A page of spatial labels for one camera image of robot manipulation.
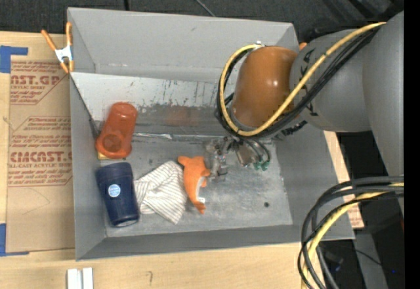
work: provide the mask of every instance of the white plastic piece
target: white plastic piece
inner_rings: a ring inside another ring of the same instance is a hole
[[[82,269],[83,286],[82,289],[93,289],[93,269]]]
[[[66,284],[67,289],[93,289],[93,269],[68,269]]]

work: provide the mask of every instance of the gray bin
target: gray bin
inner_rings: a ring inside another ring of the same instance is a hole
[[[95,170],[115,162],[98,160],[95,150],[113,103],[124,100],[139,110],[127,158],[135,179],[178,155],[202,155],[205,141],[225,135],[213,111],[229,56],[256,41],[298,51],[292,24],[73,8],[68,20],[75,59],[70,100],[76,259],[300,240],[307,211],[337,183],[324,134],[310,125],[267,142],[272,163],[265,172],[240,167],[232,154],[226,181],[200,190],[205,214],[187,208],[177,225],[142,215],[134,225],[112,227],[95,182]],[[326,238],[352,237],[344,217]]]

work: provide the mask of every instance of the yellow cable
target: yellow cable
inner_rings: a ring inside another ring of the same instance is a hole
[[[258,135],[259,133],[261,133],[262,131],[264,131],[265,129],[267,129],[268,127],[270,127],[279,117],[280,115],[284,112],[284,110],[289,106],[289,104],[292,102],[292,100],[295,98],[295,96],[299,93],[299,91],[302,89],[302,87],[305,85],[305,83],[309,80],[309,78],[313,75],[313,73],[316,71],[316,69],[325,61],[325,59],[331,55],[331,53],[335,52],[339,47],[341,47],[343,44],[345,44],[346,42],[350,41],[352,38],[355,38],[356,36],[365,33],[373,28],[376,28],[377,26],[383,25],[385,24],[384,22],[380,22],[380,23],[375,23],[375,24],[370,24],[367,26],[364,26],[363,28],[354,30],[353,32],[349,33],[348,35],[346,35],[344,38],[340,39],[338,42],[336,42],[332,47],[330,47],[324,55],[322,55],[309,69],[309,71],[303,76],[303,78],[300,80],[300,82],[296,85],[296,87],[294,88],[294,90],[292,90],[292,92],[289,94],[289,96],[284,100],[283,104],[277,109],[277,111],[270,117],[270,119],[268,119],[264,124],[262,124],[260,127],[251,130],[251,131],[244,131],[239,129],[239,127],[237,127],[234,122],[232,121],[232,119],[229,116],[229,113],[226,109],[226,105],[224,103],[224,81],[226,79],[226,74],[228,71],[228,68],[230,66],[230,63],[235,59],[235,57],[241,53],[242,51],[244,51],[244,49],[251,49],[251,48],[255,48],[255,46],[259,46],[261,47],[262,45],[248,45],[243,47],[242,49],[236,51],[228,60],[228,62],[226,63],[224,70],[222,72],[222,75],[220,77],[220,95],[219,95],[219,99],[220,99],[220,106],[222,108],[222,113],[223,116],[227,122],[227,124],[229,125],[229,127],[238,135],[241,136],[254,136],[254,135]]]
[[[392,187],[403,187],[404,183],[395,183],[395,184],[391,184]],[[371,193],[363,193],[359,196],[357,196],[354,200],[363,200],[363,199],[370,199],[370,198],[374,198],[376,196],[379,196],[380,194],[384,194],[387,192],[371,192]],[[336,222],[344,213],[346,213],[351,207],[358,205],[358,202],[355,203],[351,203],[348,205],[343,206],[342,208],[340,208],[336,213],[334,213],[321,227],[321,229],[318,231],[318,233],[316,234],[316,236],[310,241],[310,243],[308,243],[309,247],[308,247],[308,256],[309,259],[312,258],[312,256],[314,255],[314,252],[316,250],[316,247],[319,245],[321,239],[324,237],[324,235],[326,234],[326,232],[328,232],[328,230],[331,228],[331,226],[334,224],[334,222]],[[303,273],[307,276],[308,274],[308,269],[306,266],[306,263],[304,263],[303,265]],[[305,289],[306,288],[306,284],[305,282],[301,282],[301,288]]]

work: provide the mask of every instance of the orange plastic toy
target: orange plastic toy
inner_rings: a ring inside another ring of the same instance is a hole
[[[126,102],[114,103],[95,147],[108,158],[120,159],[131,152],[131,137],[137,119],[137,109]]]
[[[205,205],[197,199],[199,188],[207,185],[206,177],[210,176],[211,173],[204,164],[204,157],[179,156],[178,162],[184,166],[185,191],[197,210],[204,214]]]

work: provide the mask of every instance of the orange cup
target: orange cup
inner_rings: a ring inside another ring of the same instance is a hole
[[[130,155],[131,138],[137,119],[137,109],[127,102],[111,106],[104,127],[96,139],[95,147],[108,158],[120,159]]]

